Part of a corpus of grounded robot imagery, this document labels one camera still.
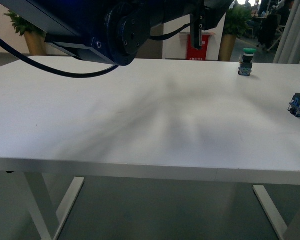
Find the black hanging gripper finger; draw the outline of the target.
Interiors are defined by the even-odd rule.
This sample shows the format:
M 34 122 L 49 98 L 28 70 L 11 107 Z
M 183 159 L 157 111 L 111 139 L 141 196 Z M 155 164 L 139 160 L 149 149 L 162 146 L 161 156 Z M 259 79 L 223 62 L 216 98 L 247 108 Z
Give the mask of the black hanging gripper finger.
M 205 19 L 205 1 L 200 0 L 195 11 L 190 14 L 191 46 L 196 50 L 202 49 L 202 29 Z

